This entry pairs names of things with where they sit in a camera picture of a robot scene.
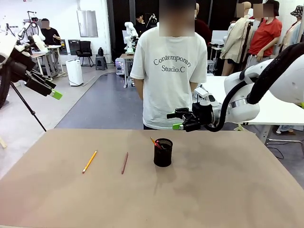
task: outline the white t-shirt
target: white t-shirt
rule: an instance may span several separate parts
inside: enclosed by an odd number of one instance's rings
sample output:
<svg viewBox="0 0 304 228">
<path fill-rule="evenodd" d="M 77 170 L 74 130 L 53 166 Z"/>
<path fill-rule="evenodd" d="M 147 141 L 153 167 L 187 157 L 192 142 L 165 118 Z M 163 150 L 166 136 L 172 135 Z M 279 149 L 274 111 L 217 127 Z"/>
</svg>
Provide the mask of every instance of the white t-shirt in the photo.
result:
<svg viewBox="0 0 304 228">
<path fill-rule="evenodd" d="M 189 82 L 206 82 L 207 46 L 204 38 L 160 37 L 159 27 L 140 37 L 130 76 L 144 79 L 143 124 L 172 129 L 181 119 L 167 119 L 176 108 L 192 108 Z"/>
</svg>

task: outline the black pants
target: black pants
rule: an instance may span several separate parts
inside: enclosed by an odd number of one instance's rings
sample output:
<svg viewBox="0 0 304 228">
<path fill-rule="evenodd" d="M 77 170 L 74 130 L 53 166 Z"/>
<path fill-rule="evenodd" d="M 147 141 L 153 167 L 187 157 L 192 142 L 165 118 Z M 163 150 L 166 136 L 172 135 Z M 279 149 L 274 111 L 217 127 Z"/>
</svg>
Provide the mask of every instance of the black pants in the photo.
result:
<svg viewBox="0 0 304 228">
<path fill-rule="evenodd" d="M 153 128 L 147 127 L 146 125 L 143 125 L 144 130 L 154 130 Z"/>
</svg>

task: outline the red shirt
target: red shirt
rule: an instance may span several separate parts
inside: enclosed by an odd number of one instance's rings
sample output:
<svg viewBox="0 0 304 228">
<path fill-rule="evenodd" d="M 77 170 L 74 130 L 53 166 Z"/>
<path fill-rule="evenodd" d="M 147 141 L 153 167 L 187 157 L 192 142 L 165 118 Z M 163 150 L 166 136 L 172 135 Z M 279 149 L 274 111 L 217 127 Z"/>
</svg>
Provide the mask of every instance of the red shirt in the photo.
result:
<svg viewBox="0 0 304 228">
<path fill-rule="evenodd" d="M 282 22 L 280 22 L 277 18 L 274 18 L 270 24 L 266 24 L 266 20 L 264 20 L 252 38 L 249 53 L 252 55 L 258 54 L 259 51 L 269 44 L 274 38 L 279 37 L 281 35 L 281 31 Z M 264 56 L 272 55 L 273 51 L 274 46 L 264 51 Z"/>
</svg>

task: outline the person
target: person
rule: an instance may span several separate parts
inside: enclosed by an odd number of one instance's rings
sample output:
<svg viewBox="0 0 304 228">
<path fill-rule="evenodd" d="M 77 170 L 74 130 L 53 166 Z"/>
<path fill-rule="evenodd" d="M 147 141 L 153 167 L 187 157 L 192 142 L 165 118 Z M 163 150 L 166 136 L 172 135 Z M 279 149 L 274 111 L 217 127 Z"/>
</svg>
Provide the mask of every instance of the person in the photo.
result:
<svg viewBox="0 0 304 228">
<path fill-rule="evenodd" d="M 142 33 L 150 29 L 151 27 L 146 25 L 146 23 L 143 20 L 143 13 L 136 13 L 136 24 L 134 28 L 136 29 L 138 33 L 138 37 L 141 37 Z"/>
<path fill-rule="evenodd" d="M 271 17 L 263 20 L 255 31 L 247 60 L 247 67 L 254 66 L 259 62 L 270 59 L 274 45 L 279 41 L 282 31 L 282 22 L 276 17 L 279 16 L 280 3 L 275 0 L 268 0 L 264 4 L 273 4 L 274 12 Z"/>
<path fill-rule="evenodd" d="M 204 38 L 188 31 L 195 0 L 163 0 L 162 21 L 139 38 L 130 76 L 143 100 L 143 128 L 172 129 L 176 108 L 192 108 L 192 91 L 207 77 Z"/>
<path fill-rule="evenodd" d="M 200 5 L 198 3 L 196 3 L 194 30 L 197 34 L 199 34 L 201 37 L 203 37 L 204 40 L 206 41 L 206 44 L 208 44 L 211 42 L 212 33 L 211 33 L 208 25 L 206 25 L 206 23 L 204 21 L 197 18 L 199 10 L 200 10 Z"/>
<path fill-rule="evenodd" d="M 250 18 L 249 10 L 251 9 L 251 3 L 245 1 L 241 4 L 244 8 L 242 9 L 242 14 L 238 15 L 240 19 L 230 25 L 228 36 L 226 37 L 225 45 L 220 55 L 220 58 L 225 60 L 222 76 L 231 75 L 236 64 L 243 62 L 240 57 L 242 54 L 242 43 L 245 42 L 246 38 L 246 33 L 244 34 L 244 31 L 247 31 L 246 24 L 247 20 Z"/>
<path fill-rule="evenodd" d="M 49 26 L 49 20 L 46 18 L 43 18 L 41 20 L 41 22 L 42 22 L 41 32 L 46 38 L 44 40 L 45 44 L 46 45 L 60 45 L 61 38 L 60 38 L 57 30 L 54 28 L 51 28 Z"/>
<path fill-rule="evenodd" d="M 282 43 L 279 45 L 279 47 L 281 47 L 280 53 L 284 51 L 288 46 L 297 43 L 302 22 L 303 6 L 297 6 L 295 10 L 292 11 L 290 14 L 296 17 L 296 22 L 291 25 L 290 29 L 286 32 Z"/>
</svg>

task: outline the person in black shirt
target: person in black shirt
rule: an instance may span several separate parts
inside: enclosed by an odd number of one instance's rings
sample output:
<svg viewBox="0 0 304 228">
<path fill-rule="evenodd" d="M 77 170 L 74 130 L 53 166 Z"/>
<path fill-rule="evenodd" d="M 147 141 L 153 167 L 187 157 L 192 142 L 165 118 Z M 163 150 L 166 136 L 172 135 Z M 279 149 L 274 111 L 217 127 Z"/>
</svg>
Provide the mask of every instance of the person in black shirt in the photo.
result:
<svg viewBox="0 0 304 228">
<path fill-rule="evenodd" d="M 150 29 L 151 27 L 146 25 L 143 20 L 143 13 L 136 13 L 136 25 L 134 26 L 136 32 L 138 33 L 138 37 L 141 37 L 142 33 Z"/>
<path fill-rule="evenodd" d="M 44 43 L 46 45 L 60 45 L 60 36 L 56 29 L 49 26 L 49 20 L 44 18 L 41 20 L 42 29 L 41 32 L 45 36 Z"/>
</svg>

